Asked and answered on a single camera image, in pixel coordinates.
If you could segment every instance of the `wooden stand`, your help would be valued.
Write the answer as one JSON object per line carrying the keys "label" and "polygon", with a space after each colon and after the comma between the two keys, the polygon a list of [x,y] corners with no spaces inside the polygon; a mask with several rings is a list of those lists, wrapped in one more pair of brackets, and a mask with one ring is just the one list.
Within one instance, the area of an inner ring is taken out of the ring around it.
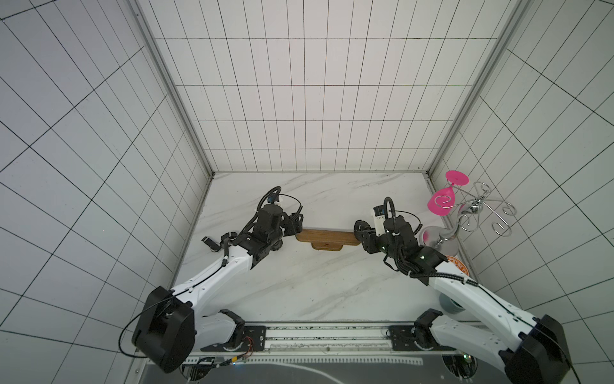
{"label": "wooden stand", "polygon": [[297,240],[311,243],[313,249],[320,251],[341,251],[344,245],[359,245],[354,232],[338,230],[303,229],[297,234]]}

